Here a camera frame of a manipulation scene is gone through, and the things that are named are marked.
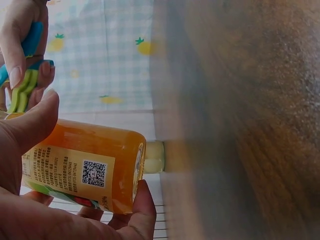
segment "bottle label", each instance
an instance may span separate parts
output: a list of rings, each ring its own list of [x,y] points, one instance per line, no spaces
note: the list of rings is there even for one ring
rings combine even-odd
[[[22,156],[22,183],[37,192],[113,211],[115,158],[38,144]]]

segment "wood grain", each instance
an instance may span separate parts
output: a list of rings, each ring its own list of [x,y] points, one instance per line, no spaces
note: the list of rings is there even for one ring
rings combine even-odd
[[[155,0],[170,239],[320,238],[320,2]]]

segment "plastic bottle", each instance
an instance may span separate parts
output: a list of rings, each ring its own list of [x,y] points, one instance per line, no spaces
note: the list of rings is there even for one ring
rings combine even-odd
[[[22,184],[86,207],[130,214],[145,152],[146,139],[135,131],[59,119],[51,135],[22,156]]]

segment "qr code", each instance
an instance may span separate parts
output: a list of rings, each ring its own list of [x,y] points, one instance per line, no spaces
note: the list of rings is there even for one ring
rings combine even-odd
[[[108,165],[106,163],[84,160],[82,182],[104,188]]]

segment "checkered cloth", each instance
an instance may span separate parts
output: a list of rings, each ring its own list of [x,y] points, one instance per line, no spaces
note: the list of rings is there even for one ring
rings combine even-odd
[[[149,56],[153,0],[51,0],[45,59],[60,113],[152,110]]]

